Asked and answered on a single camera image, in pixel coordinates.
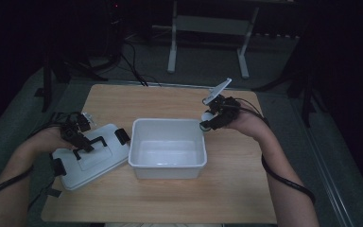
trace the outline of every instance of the metal frame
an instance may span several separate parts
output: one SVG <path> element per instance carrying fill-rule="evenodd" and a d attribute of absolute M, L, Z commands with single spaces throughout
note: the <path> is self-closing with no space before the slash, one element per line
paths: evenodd
<path fill-rule="evenodd" d="M 259 8 L 256 7 L 253 11 L 251 19 L 249 21 L 244 20 L 231 20 L 231 19 L 219 19 L 197 16 L 185 16 L 178 15 L 177 1 L 173 1 L 173 19 L 172 19 L 172 44 L 170 46 L 169 63 L 167 65 L 167 72 L 174 73 L 176 68 L 176 55 L 177 44 L 176 34 L 178 30 L 184 31 L 197 31 L 230 35 L 244 35 L 244 43 L 241 48 L 237 49 L 237 58 L 240 65 L 241 77 L 247 79 L 249 70 L 247 67 L 245 53 L 249 40 L 252 34 L 252 30 L 255 24 L 255 20 L 258 15 Z"/>

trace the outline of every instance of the wooden table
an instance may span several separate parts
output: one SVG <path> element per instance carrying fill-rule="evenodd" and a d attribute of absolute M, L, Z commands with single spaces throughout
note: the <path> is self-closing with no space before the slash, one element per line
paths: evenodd
<path fill-rule="evenodd" d="M 108 123 L 131 137 L 142 117 L 196 118 L 207 107 L 207 89 L 94 85 L 83 108 L 98 127 Z M 256 94 L 224 91 L 259 108 Z M 238 131 L 205 132 L 208 162 L 192 180 L 138 180 L 129 164 L 75 191 L 57 179 L 59 198 L 48 197 L 45 221 L 128 223 L 276 223 L 261 150 Z"/>

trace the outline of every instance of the plastic container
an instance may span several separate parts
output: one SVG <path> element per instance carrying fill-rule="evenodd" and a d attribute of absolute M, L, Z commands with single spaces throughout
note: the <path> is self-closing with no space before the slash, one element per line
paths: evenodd
<path fill-rule="evenodd" d="M 207 163 L 196 119 L 140 118 L 134 121 L 129 164 L 139 179 L 192 179 Z"/>

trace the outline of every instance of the black cable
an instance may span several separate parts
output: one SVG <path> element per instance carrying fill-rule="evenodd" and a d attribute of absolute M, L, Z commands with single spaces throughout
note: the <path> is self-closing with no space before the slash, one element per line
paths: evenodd
<path fill-rule="evenodd" d="M 270 169 L 270 167 L 268 166 L 267 162 L 265 161 L 264 155 L 262 155 L 262 157 L 261 157 L 261 162 L 262 162 L 262 166 L 264 167 L 265 171 L 272 178 L 274 178 L 275 180 L 277 180 L 277 181 L 279 181 L 281 183 L 284 183 L 285 185 L 290 186 L 290 187 L 292 187 L 292 188 L 294 188 L 294 189 L 296 189 L 298 191 L 303 192 L 305 195 L 307 195 L 311 199 L 312 203 L 315 204 L 315 201 L 316 201 L 315 196 L 310 190 L 308 190 L 307 188 L 305 188 L 305 187 L 303 187 L 303 186 L 301 186 L 301 185 L 299 185 L 297 183 L 293 183 L 290 180 L 285 179 L 285 178 L 277 175 L 275 172 L 273 172 Z"/>
<path fill-rule="evenodd" d="M 238 107 L 238 106 L 233 106 L 233 105 L 220 105 L 220 107 L 227 107 L 227 108 L 231 108 L 231 109 L 237 109 L 237 110 L 240 110 L 240 111 L 245 111 L 245 112 L 248 112 L 250 114 L 253 114 L 255 115 L 256 117 L 260 118 L 261 120 L 263 120 L 265 122 L 265 124 L 268 125 L 268 127 L 270 127 L 269 125 L 269 122 L 267 120 L 266 117 L 262 116 L 261 113 L 256 109 L 254 108 L 254 110 L 256 110 L 257 112 L 255 111 L 252 111 L 252 110 L 249 110 L 247 108 L 243 108 L 243 107 Z"/>
<path fill-rule="evenodd" d="M 135 47 L 134 47 L 134 45 L 132 45 L 130 42 L 127 42 L 127 41 L 125 41 L 125 44 L 129 45 L 131 47 L 131 49 L 132 49 L 132 65 L 133 65 L 133 68 L 135 70 L 135 56 L 136 56 Z"/>
<path fill-rule="evenodd" d="M 141 75 L 135 70 L 135 68 L 131 65 L 131 63 L 128 61 L 128 59 L 123 54 L 120 54 L 120 55 L 126 61 L 126 63 L 129 65 L 132 74 L 137 78 L 137 80 L 140 81 L 140 83 L 143 86 L 148 87 L 148 84 L 147 84 L 146 80 L 141 77 Z"/>
<path fill-rule="evenodd" d="M 123 68 L 123 67 L 120 67 L 120 66 L 117 66 L 117 68 L 119 69 L 123 69 L 123 70 L 126 70 L 126 71 L 129 71 L 129 72 L 132 72 L 131 70 L 127 69 L 127 68 Z M 153 76 L 149 76 L 149 75 L 141 75 L 141 77 L 147 77 L 147 78 L 151 78 L 152 80 L 154 80 L 155 83 L 158 84 L 158 86 L 162 87 L 162 84 L 157 80 L 155 79 Z"/>
<path fill-rule="evenodd" d="M 62 116 L 56 118 L 55 120 L 51 120 L 43 125 L 41 125 L 39 128 L 37 128 L 36 130 L 34 130 L 34 132 L 32 132 L 28 137 L 32 137 L 33 135 L 37 134 L 38 132 L 48 129 L 48 128 L 54 128 L 54 127 L 62 127 L 65 126 L 66 123 L 65 122 L 60 122 L 62 119 L 66 118 L 66 117 L 70 117 L 72 115 L 80 115 L 80 112 L 71 112 L 71 113 L 67 113 L 67 114 L 63 114 Z"/>
<path fill-rule="evenodd" d="M 246 99 L 241 98 L 241 97 L 237 97 L 237 98 L 235 98 L 235 100 L 242 100 L 242 101 L 246 102 L 247 104 L 249 104 L 250 106 L 252 106 L 252 108 L 253 108 L 255 111 L 257 111 L 258 113 L 260 113 L 260 112 L 258 111 L 258 109 L 256 109 L 256 107 L 255 107 L 252 103 L 248 102 Z"/>
<path fill-rule="evenodd" d="M 24 179 L 25 177 L 28 176 L 28 174 L 30 174 L 30 172 L 34 169 L 34 166 L 31 166 L 28 170 L 26 170 L 26 172 L 14 177 L 14 178 L 11 178 L 3 183 L 0 183 L 0 191 L 14 183 L 17 183 L 19 181 L 21 181 L 22 179 Z"/>

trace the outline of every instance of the forearm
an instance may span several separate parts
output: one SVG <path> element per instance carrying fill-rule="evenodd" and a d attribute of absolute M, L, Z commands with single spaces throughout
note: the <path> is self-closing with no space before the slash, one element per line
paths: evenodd
<path fill-rule="evenodd" d="M 26 172 L 34 157 L 26 145 L 18 147 L 0 175 L 0 183 Z M 0 226 L 26 226 L 30 177 L 0 191 Z"/>
<path fill-rule="evenodd" d="M 303 186 L 303 182 L 288 162 L 273 133 L 259 139 L 258 143 L 273 172 Z M 268 185 L 278 226 L 319 226 L 314 206 L 307 195 L 275 180 L 270 175 L 268 175 Z"/>

